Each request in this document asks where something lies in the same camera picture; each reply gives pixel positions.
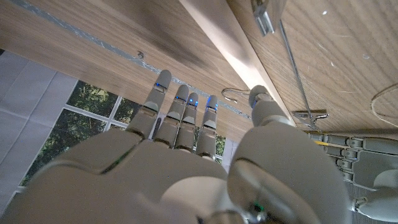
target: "window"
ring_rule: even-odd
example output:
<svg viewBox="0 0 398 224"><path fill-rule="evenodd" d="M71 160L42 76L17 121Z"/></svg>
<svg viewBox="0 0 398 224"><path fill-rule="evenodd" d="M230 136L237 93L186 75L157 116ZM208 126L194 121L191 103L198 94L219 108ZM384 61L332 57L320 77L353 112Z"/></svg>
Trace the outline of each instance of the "window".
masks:
<svg viewBox="0 0 398 224"><path fill-rule="evenodd" d="M79 81L20 186L59 154L109 129L124 130L142 105ZM195 129L194 148L199 127ZM216 138L216 162L221 163L225 138Z"/></svg>
<svg viewBox="0 0 398 224"><path fill-rule="evenodd" d="M194 136L193 136L194 150L196 150L196 147L197 147L199 132L200 132L200 128L196 127ZM216 156L216 162L218 162L219 164L221 164L221 162L223 160L224 148L225 148L225 137L219 136L217 134L217 136L216 136L216 155L215 156Z"/></svg>

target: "glass panel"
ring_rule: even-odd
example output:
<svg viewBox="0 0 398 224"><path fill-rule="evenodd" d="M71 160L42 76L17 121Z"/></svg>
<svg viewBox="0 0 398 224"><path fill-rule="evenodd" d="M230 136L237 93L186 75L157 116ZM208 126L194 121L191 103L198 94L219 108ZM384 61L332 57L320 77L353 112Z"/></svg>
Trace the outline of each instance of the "glass panel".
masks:
<svg viewBox="0 0 398 224"><path fill-rule="evenodd" d="M113 119L129 124L141 106L139 103L123 98Z"/></svg>
<svg viewBox="0 0 398 224"><path fill-rule="evenodd" d="M111 128L110 129L119 129L119 130L125 130L124 127L120 127L119 125L116 124L111 124Z"/></svg>
<svg viewBox="0 0 398 224"><path fill-rule="evenodd" d="M25 186L30 178L54 157L79 142L101 133L105 125L103 121L64 109L21 185Z"/></svg>
<svg viewBox="0 0 398 224"><path fill-rule="evenodd" d="M195 127L195 132L193 133L193 146L194 147L197 146L198 137L199 137L199 131L200 131L200 128L199 127Z"/></svg>
<svg viewBox="0 0 398 224"><path fill-rule="evenodd" d="M109 117L118 96L79 81L68 100L68 105Z"/></svg>
<svg viewBox="0 0 398 224"><path fill-rule="evenodd" d="M196 127L194 132L193 138L193 146L197 146L198 136L199 136L200 128ZM219 156L223 156L224 154L224 147L225 147L225 137L223 136L216 136L216 154Z"/></svg>
<svg viewBox="0 0 398 224"><path fill-rule="evenodd" d="M219 156L223 156L224 154L224 147L225 147L225 137L216 136L216 154Z"/></svg>

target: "metal rod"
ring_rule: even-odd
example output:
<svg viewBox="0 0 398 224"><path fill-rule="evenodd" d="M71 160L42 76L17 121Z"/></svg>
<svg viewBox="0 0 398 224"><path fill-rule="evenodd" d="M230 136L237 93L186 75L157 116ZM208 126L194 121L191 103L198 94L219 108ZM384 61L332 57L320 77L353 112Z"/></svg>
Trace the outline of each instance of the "metal rod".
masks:
<svg viewBox="0 0 398 224"><path fill-rule="evenodd" d="M284 38L284 41L285 41L287 52L289 53L290 61L292 62L292 65L293 65L293 72L296 75L298 87L300 88L300 91L301 91L301 94L302 94L302 97L303 97L303 100L304 100L304 103L305 103L305 107L307 108L308 115L310 116L311 124L313 125L312 128L313 129L317 129L317 127L315 126L315 123L313 122L313 117L312 117L312 114L311 114L311 111L310 111L310 105L308 104L307 97L305 96L303 83L301 82L299 71L297 70L297 66L296 66L296 63L295 63L294 58L293 58L292 49L290 48L289 41L287 40L287 36L286 36L286 32L285 32L282 20L279 21L279 27L280 27L280 31L282 32L282 37Z"/></svg>

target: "robotic hand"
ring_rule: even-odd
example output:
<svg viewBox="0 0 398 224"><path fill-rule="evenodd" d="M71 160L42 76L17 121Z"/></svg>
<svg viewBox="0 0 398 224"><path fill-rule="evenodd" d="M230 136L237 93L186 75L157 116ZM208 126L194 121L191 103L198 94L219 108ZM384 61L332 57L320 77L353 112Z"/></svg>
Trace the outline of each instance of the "robotic hand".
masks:
<svg viewBox="0 0 398 224"><path fill-rule="evenodd" d="M338 169L291 126L263 86L252 89L254 127L229 174L214 162L217 98L193 151L198 96L182 85L147 140L171 74L162 71L126 131L110 130L46 165L0 223L349 223Z"/></svg>
<svg viewBox="0 0 398 224"><path fill-rule="evenodd" d="M320 133L308 136L330 156L344 181L371 191L353 199L352 211L398 222L398 141Z"/></svg>

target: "metal wire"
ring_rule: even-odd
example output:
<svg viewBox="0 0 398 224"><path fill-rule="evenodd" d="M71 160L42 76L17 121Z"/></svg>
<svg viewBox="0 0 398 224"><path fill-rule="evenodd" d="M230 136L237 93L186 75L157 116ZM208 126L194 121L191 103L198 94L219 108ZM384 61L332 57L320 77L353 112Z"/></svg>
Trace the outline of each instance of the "metal wire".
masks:
<svg viewBox="0 0 398 224"><path fill-rule="evenodd" d="M294 58L293 58L292 49L290 48L289 41L287 40L287 36L286 36L286 32L285 32L285 28L284 28L284 25L282 23L282 20L279 21L279 27L280 27L280 31L282 32L282 37L284 38L284 41L285 41L287 52L289 53L290 62L292 62L292 65L293 65L293 72L294 72L294 74L295 74L295 76L297 78L298 87L300 88L300 91L301 91L301 94L302 94L302 98L303 98L303 101L305 103L305 107L306 107L306 109L308 111L308 115L310 116L310 121L311 121L311 124L312 124L311 128L318 130L318 128L315 126L315 122L314 122L312 114L311 114L310 105L308 104L307 97L305 96L303 83L301 82L299 71L297 70L297 66L296 66L296 63L295 63Z"/></svg>
<svg viewBox="0 0 398 224"><path fill-rule="evenodd" d="M392 118L392 119L398 119L398 117L393 117L393 116L388 116L386 114L380 114L378 112L376 112L376 110L374 109L374 105L376 104L376 101L382 97L383 95L385 95L386 93L390 93L392 91L397 91L398 90L398 84L394 84L388 88L386 88L385 90L381 91L380 93L376 94L376 96L373 97L372 101L371 101L371 109L372 109L372 113L379 118L380 120L386 122L387 124L391 124L394 127L398 128L398 124L394 124L391 121L386 120L385 118Z"/></svg>

